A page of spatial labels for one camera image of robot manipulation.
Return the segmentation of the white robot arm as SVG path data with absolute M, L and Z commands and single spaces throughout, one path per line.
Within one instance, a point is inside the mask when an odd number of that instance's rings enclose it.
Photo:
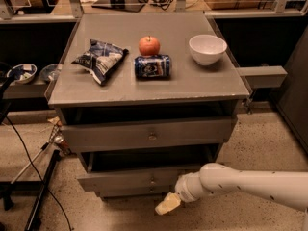
M 304 213 L 302 231 L 308 231 L 308 173 L 295 171 L 236 170 L 208 163 L 198 172 L 181 175 L 155 211 L 164 215 L 182 202 L 225 193 L 248 193 Z

